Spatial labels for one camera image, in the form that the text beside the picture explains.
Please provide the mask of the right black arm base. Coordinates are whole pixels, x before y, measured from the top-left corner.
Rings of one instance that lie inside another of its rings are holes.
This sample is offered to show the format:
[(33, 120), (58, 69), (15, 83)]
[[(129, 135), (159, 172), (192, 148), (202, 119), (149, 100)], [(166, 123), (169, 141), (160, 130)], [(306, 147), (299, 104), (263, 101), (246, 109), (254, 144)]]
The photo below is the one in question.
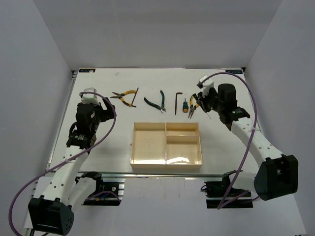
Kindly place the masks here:
[[(220, 181), (206, 181), (200, 191), (206, 194), (206, 205), (208, 209), (215, 209), (219, 206), (229, 184), (229, 177), (235, 174), (236, 170), (225, 173)], [(226, 201), (241, 195), (238, 199), (225, 205), (223, 208), (253, 208), (252, 195), (249, 191), (240, 188), (231, 188)]]

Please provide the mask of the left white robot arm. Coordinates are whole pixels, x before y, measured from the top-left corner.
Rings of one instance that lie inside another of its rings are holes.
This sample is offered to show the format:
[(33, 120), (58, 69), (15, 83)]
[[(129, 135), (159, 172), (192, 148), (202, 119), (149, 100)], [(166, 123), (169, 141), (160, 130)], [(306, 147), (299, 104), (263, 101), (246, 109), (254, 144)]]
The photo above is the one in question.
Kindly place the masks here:
[(98, 172), (77, 178), (91, 150), (99, 143), (99, 124), (116, 118), (115, 106), (103, 98), (105, 107), (96, 98), (81, 97), (76, 121), (71, 125), (62, 162), (54, 169), (47, 188), (38, 198), (31, 198), (28, 210), (32, 227), (46, 234), (67, 235), (74, 222), (74, 210), (92, 194), (103, 193), (104, 184)]

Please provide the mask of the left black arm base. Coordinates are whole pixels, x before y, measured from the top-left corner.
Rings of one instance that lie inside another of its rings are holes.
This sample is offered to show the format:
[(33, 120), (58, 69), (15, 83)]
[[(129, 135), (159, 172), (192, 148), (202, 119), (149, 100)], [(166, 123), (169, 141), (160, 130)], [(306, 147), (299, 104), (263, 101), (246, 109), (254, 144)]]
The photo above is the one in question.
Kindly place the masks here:
[(95, 191), (83, 202), (83, 206), (119, 206), (124, 195), (125, 180), (106, 177), (100, 173), (91, 174), (96, 177)]

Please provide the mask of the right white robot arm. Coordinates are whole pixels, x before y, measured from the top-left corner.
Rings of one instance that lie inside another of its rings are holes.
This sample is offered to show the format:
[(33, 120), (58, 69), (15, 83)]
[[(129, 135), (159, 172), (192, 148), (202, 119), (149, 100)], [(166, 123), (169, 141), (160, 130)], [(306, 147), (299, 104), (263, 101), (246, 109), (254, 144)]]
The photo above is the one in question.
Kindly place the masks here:
[(220, 121), (246, 146), (245, 154), (251, 154), (257, 165), (256, 174), (246, 173), (239, 167), (224, 174), (223, 192), (234, 196), (240, 189), (255, 192), (264, 201), (296, 193), (298, 190), (298, 160), (294, 155), (285, 155), (274, 147), (256, 129), (256, 121), (237, 105), (236, 88), (213, 83), (202, 85), (202, 90), (193, 97), (204, 112), (218, 113)]

